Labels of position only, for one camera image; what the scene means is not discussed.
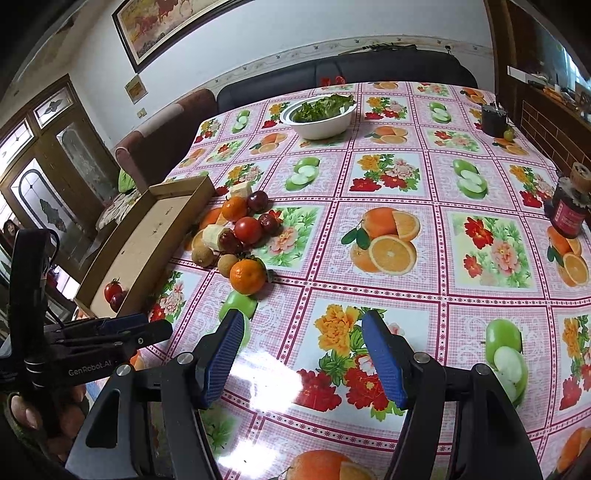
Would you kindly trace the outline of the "left hand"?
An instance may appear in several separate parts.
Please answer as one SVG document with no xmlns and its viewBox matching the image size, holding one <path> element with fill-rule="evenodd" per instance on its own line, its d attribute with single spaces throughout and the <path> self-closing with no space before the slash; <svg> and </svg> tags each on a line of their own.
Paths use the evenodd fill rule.
<svg viewBox="0 0 591 480">
<path fill-rule="evenodd" d="M 86 392 L 84 384 L 78 385 L 60 394 L 59 403 L 41 409 L 11 393 L 5 404 L 6 419 L 26 446 L 64 464 L 86 419 Z"/>
</svg>

